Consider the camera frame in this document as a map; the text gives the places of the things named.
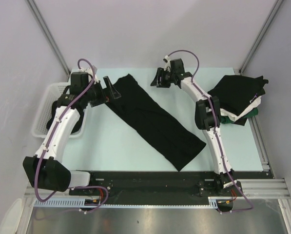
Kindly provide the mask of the white plastic laundry basket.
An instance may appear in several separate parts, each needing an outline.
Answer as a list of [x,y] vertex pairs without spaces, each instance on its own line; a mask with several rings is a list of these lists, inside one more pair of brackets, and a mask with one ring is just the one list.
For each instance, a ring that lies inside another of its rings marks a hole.
[[52,117],[52,104],[62,95],[65,87],[69,85],[68,82],[59,82],[49,85],[40,101],[37,115],[35,117],[32,136],[36,138],[45,138],[48,129],[46,127],[48,121]]

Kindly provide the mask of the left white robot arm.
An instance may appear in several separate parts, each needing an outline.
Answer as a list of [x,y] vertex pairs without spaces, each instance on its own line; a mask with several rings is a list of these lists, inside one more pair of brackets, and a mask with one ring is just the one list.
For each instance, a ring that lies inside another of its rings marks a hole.
[[103,81],[105,87],[96,76],[87,72],[71,74],[70,84],[55,101],[55,114],[42,145],[33,156],[27,156],[23,161],[34,189],[64,192],[80,187],[87,195],[96,191],[97,183],[90,179],[89,172],[66,168],[62,158],[72,130],[87,106],[96,107],[121,97],[108,76],[103,77]]

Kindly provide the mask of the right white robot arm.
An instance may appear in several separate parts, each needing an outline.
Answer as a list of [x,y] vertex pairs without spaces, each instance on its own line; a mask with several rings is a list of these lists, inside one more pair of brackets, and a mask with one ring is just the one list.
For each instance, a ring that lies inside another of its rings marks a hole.
[[208,143],[214,163],[214,190],[218,195],[226,195],[237,183],[233,178],[233,169],[226,156],[221,139],[220,103],[217,97],[207,94],[194,80],[190,72],[186,72],[182,59],[170,59],[165,56],[164,68],[158,68],[151,86],[169,88],[178,86],[195,102],[194,120]]

